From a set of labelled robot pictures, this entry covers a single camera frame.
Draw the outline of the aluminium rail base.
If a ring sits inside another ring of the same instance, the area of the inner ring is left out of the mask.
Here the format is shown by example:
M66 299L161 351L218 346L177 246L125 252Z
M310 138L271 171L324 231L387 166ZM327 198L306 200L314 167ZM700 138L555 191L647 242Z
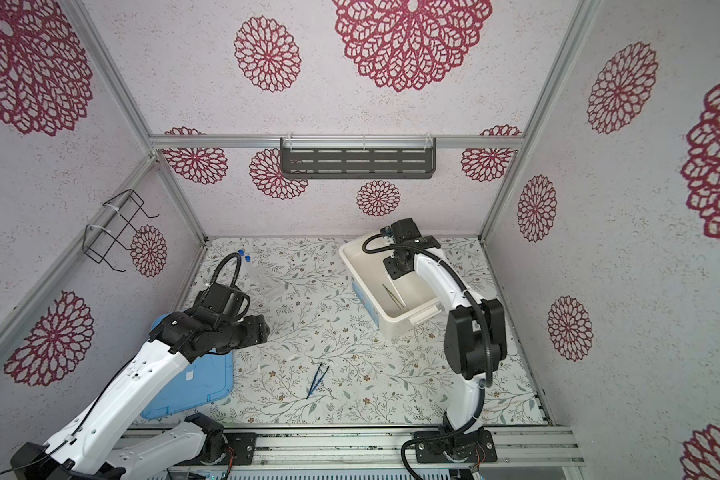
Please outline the aluminium rail base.
M496 468L560 468L564 472L585 467L584 455L568 427L489 426L498 460L495 463L435 463L416 461L415 446L406 454L402 446L414 440L417 431L432 427L380 426L264 426L236 425L224 433L252 432L258 435L253 461L248 466L185 466L183 461L159 460L149 466L137 463L136 478L164 478L182 471L205 471L213 478L226 470L240 475L245 471L286 470L402 470L410 465L418 472L464 470L478 472Z

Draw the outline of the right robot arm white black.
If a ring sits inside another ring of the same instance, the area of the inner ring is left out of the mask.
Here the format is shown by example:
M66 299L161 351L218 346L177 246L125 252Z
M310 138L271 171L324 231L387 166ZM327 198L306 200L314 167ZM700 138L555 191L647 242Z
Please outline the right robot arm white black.
M446 259L441 244L403 219L380 229L383 247L365 243L365 253L389 253L384 268L393 280L416 275L447 313L443 341L448 366L458 379L445 411L447 432L467 435L480 428L485 396L494 373L507 357L504 305L493 287L471 286Z

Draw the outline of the blue plastic lid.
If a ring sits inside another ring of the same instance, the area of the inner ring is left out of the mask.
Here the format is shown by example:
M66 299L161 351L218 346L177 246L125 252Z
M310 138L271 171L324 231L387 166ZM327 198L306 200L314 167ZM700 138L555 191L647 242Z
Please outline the blue plastic lid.
M194 409L227 397L234 388L232 354L196 357L177 374L144 408L146 420Z

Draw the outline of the dark grey wall shelf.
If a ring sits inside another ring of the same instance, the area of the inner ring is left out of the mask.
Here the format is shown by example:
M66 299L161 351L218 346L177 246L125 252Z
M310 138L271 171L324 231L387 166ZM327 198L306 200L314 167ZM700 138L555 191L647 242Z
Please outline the dark grey wall shelf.
M430 179L437 166L432 137L405 142L280 140L280 170L289 180Z

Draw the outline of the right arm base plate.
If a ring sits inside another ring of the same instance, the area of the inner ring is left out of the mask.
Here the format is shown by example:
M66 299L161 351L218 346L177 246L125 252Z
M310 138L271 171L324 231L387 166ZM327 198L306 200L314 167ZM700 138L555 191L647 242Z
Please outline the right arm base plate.
M422 464L435 463L495 463L497 450L491 433L480 427L476 431L446 440L429 441L436 436L434 431L414 433L416 461Z

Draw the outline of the clear plastic tube rack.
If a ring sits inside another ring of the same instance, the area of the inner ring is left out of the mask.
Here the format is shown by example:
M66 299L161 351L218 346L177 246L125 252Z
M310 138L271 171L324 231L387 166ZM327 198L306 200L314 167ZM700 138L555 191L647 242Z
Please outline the clear plastic tube rack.
M262 270L257 266L251 257L251 263L247 264L244 258L240 259L240 271L237 277L236 284L251 297L253 296L264 296L269 292L269 284L262 273Z

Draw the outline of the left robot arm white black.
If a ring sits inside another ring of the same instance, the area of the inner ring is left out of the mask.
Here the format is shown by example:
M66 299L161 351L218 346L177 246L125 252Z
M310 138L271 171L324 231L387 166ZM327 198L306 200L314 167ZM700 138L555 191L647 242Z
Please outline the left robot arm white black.
M163 316L86 409L44 443L19 448L11 473L19 479L147 479L186 461L225 461L231 452L224 428L204 414L192 414L136 445L116 444L195 360L267 341L270 328L263 316L248 314L249 304L236 287L214 283L190 308Z

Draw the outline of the white plastic bin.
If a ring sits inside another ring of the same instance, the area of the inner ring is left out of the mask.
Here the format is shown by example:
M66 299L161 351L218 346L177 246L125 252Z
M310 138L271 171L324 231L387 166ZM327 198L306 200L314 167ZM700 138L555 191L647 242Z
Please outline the white plastic bin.
M352 288L381 335L394 340L443 312L429 285L416 273L392 279L384 261L391 251L367 254L362 250L370 234L343 244L339 256L351 274Z

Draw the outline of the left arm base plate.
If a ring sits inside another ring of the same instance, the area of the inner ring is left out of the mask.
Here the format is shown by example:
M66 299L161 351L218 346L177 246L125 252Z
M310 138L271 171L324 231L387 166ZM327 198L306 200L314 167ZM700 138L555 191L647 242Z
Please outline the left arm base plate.
M211 434L197 456L178 463L177 467L251 465L257 438L252 432Z

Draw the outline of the blue tweezers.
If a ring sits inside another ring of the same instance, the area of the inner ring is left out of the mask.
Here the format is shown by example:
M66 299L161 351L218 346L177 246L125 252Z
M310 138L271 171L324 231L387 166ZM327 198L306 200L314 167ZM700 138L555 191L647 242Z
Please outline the blue tweezers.
M311 384L307 390L306 398L311 398L318 388L320 387L321 383L323 382L326 374L328 373L330 367L325 363L320 363L315 371L315 374L312 378Z

